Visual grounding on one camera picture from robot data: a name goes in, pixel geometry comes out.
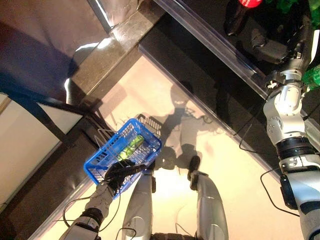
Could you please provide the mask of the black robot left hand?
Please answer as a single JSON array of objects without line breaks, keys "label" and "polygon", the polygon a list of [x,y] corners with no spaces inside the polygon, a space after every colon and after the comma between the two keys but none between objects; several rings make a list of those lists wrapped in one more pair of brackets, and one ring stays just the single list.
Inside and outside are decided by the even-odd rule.
[{"label": "black robot left hand", "polygon": [[146,168],[147,166],[145,164],[136,164],[129,159],[117,161],[108,168],[104,176],[104,181],[112,189],[112,194],[115,196],[121,189],[126,177],[135,175]]}]

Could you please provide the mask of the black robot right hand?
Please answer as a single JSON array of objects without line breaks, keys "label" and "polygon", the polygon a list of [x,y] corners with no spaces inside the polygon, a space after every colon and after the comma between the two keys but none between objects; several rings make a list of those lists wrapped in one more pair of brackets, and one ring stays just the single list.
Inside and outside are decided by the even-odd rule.
[{"label": "black robot right hand", "polygon": [[259,29],[255,28],[251,32],[251,46],[255,57],[259,61],[279,65],[288,60],[298,59],[309,63],[313,34],[311,19],[304,14],[287,43],[267,38]]}]

